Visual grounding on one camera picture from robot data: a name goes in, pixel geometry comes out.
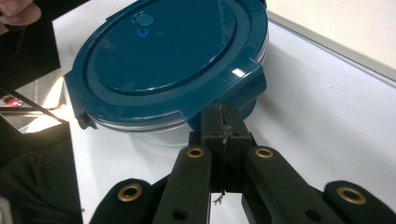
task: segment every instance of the white table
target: white table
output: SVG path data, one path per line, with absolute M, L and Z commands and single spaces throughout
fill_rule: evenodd
M 266 0 L 273 20 L 396 80 L 393 0 Z
M 95 28 L 132 2 L 91 0 L 54 21 L 65 73 Z M 257 142 L 281 152 L 313 187 L 348 180 L 396 210 L 396 83 L 272 23 L 269 29 L 264 63 L 268 89 L 246 119 Z M 153 143 L 141 134 L 102 127 L 81 130 L 75 120 L 70 125 L 86 223 L 121 180 L 140 178 L 152 184 L 169 174 L 188 139 L 187 132 L 175 141 L 162 133 L 157 134 L 162 142 Z M 223 205 L 212 204 L 212 223 L 247 223 L 239 198 L 228 195 Z

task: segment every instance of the blue lid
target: blue lid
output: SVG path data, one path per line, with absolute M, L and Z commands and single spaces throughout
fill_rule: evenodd
M 65 76 L 76 117 L 146 132 L 196 128 L 215 102 L 247 116 L 266 87 L 266 36 L 259 0 L 137 1 L 92 34 Z

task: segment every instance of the hand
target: hand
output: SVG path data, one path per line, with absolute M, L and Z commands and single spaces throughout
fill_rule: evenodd
M 40 17 L 41 10 L 33 0 L 0 0 L 0 35 L 8 32 L 4 24 L 29 25 Z

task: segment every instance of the bolt hole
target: bolt hole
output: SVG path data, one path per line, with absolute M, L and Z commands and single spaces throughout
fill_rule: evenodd
M 174 212 L 174 219 L 185 220 L 189 216 L 189 212 L 186 209 L 177 209 Z
M 130 197 L 136 195 L 136 193 L 137 193 L 137 189 L 126 189 L 124 191 L 124 197 L 125 198 L 130 198 Z
M 267 151 L 267 150 L 260 150 L 260 155 L 263 155 L 263 156 L 269 156 L 269 155 L 271 155 L 271 152 L 269 152 L 269 151 Z
M 313 221 L 316 221 L 316 222 L 321 221 L 321 215 L 314 210 L 308 209 L 305 211 L 305 214 L 309 219 L 311 219 Z
M 359 196 L 357 193 L 352 192 L 352 191 L 349 191 L 349 190 L 345 190 L 345 191 L 344 191 L 344 194 L 345 194 L 348 198 L 350 198 L 350 199 L 352 199 L 352 200 L 358 200 L 358 199 L 360 198 L 360 196 Z
M 198 150 L 198 149 L 194 149 L 194 150 L 192 150 L 190 153 L 191 153 L 192 156 L 199 156 L 199 155 L 201 155 L 201 151 Z

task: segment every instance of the black plastic part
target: black plastic part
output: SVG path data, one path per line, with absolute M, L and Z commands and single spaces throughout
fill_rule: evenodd
M 17 32 L 17 31 L 21 31 L 24 30 L 27 26 L 11 26 L 11 25 L 7 25 L 5 24 L 4 26 L 6 26 L 6 28 L 10 31 L 10 32 Z
M 142 194 L 136 200 L 123 202 L 119 191 L 130 184 L 142 186 Z M 150 223 L 153 216 L 153 188 L 149 183 L 139 179 L 128 179 L 114 186 L 97 207 L 91 224 L 101 223 Z
M 346 223 L 396 223 L 395 213 L 384 203 L 366 189 L 347 181 L 334 181 L 327 184 L 323 199 Z
M 263 149 L 273 155 L 259 156 Z M 274 149 L 252 147 L 246 169 L 274 223 L 344 223 Z
M 205 147 L 180 150 L 152 223 L 208 223 L 211 162 Z
M 270 224 L 272 217 L 250 178 L 242 193 L 242 207 L 250 224 Z
M 190 132 L 189 146 L 190 145 L 200 145 L 200 144 L 201 144 L 201 135 L 196 132 Z
M 151 217 L 150 223 L 152 219 L 154 219 L 155 212 L 158 208 L 158 205 L 160 204 L 161 197 L 163 196 L 163 191 L 165 190 L 166 183 L 168 182 L 169 175 L 166 177 L 162 178 L 161 180 L 157 181 L 155 184 L 151 186 L 152 188 L 152 198 L 151 198 L 151 204 L 152 204 L 152 210 L 150 211 L 149 216 Z
M 202 111 L 201 145 L 213 153 L 212 192 L 241 192 L 241 158 L 251 139 L 239 111 L 223 104 L 206 107 Z

